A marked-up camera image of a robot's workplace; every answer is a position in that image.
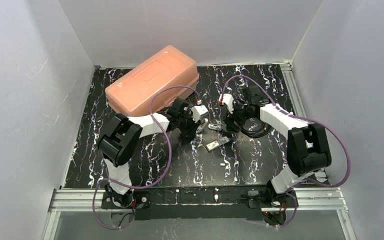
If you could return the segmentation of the staple tray with staples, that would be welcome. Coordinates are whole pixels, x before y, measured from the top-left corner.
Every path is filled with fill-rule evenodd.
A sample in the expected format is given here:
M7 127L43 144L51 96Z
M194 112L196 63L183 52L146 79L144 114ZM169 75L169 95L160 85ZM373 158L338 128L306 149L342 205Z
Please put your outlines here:
M205 145L205 148L208 152L211 152L213 150L215 150L216 148L219 148L221 146L223 146L224 144L228 143L230 141L230 139L226 136L224 137L221 137L217 140L214 140L208 144Z

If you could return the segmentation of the small white stapler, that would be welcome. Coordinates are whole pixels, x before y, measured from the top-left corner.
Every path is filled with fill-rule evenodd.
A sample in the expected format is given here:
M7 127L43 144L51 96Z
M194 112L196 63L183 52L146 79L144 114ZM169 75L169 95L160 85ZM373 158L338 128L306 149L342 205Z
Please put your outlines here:
M200 123L200 125L198 126L198 128L197 128L196 131L197 131L198 133L202 132L202 131L205 129L205 127L207 126L208 123L209 123L209 120L208 120L207 118L202 119L202 120L201 120L201 123Z

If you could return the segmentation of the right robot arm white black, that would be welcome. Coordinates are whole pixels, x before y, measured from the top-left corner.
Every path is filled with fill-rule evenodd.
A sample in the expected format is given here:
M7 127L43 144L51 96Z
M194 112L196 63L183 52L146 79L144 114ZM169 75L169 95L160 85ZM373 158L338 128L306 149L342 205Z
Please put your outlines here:
M242 92L245 100L235 99L224 92L219 97L226 130L239 133L247 120L258 119L275 129L287 141L286 167L267 182L264 191L247 198L259 200L263 204L282 202L293 187L312 173L331 165L325 127L318 123L308 123L286 112L256 86L246 87Z

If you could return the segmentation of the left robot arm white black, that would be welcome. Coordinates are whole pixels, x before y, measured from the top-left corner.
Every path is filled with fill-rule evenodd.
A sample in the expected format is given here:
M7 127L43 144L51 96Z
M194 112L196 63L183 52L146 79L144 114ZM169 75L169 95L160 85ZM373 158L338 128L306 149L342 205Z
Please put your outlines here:
M122 208L133 203L129 161L141 138L167 134L176 129L186 138L193 137L207 124L207 114L207 107L200 101L192 106L181 98L149 115L134 117L117 113L106 126L97 145L108 171L109 183L104 188L109 199Z

